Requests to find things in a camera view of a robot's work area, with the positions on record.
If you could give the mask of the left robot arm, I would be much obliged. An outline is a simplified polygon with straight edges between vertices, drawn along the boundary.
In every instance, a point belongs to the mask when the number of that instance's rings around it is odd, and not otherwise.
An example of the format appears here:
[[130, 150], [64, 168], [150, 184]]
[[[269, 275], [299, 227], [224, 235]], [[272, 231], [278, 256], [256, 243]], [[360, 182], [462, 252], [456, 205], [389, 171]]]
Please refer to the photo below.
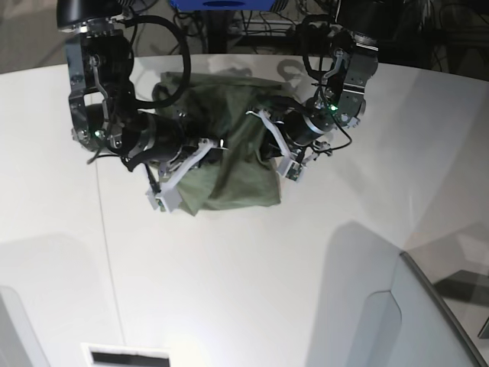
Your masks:
[[328, 70], [313, 69], [307, 36], [302, 36], [303, 64], [316, 84], [313, 96], [299, 102], [287, 96], [261, 95], [258, 108], [249, 111], [267, 129], [261, 153], [266, 159], [280, 159], [277, 173], [281, 177], [298, 181], [310, 161], [323, 154], [332, 156], [352, 143], [348, 138], [333, 146], [326, 136], [334, 130], [345, 133], [364, 114], [366, 84], [378, 67], [381, 33], [376, 27], [387, 8], [386, 1], [338, 2], [334, 20], [340, 30], [329, 43], [332, 65]]

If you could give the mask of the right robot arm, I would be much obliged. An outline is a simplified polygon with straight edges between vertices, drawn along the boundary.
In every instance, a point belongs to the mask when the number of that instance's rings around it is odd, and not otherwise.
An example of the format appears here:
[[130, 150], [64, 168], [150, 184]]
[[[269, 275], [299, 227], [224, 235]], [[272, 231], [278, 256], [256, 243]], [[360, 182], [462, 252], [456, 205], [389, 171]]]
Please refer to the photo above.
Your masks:
[[[58, 30], [70, 34], [65, 50], [73, 139], [92, 152], [90, 163], [107, 155], [130, 172], [143, 165], [152, 207], [173, 212], [183, 201], [178, 183], [210, 161], [211, 151], [225, 147], [223, 139], [175, 107], [192, 71], [185, 34], [172, 21], [138, 15], [122, 1], [58, 1], [56, 11]], [[124, 30], [140, 24], [167, 29], [181, 49], [181, 79], [163, 99], [138, 99], [130, 80], [135, 39], [127, 39]]]

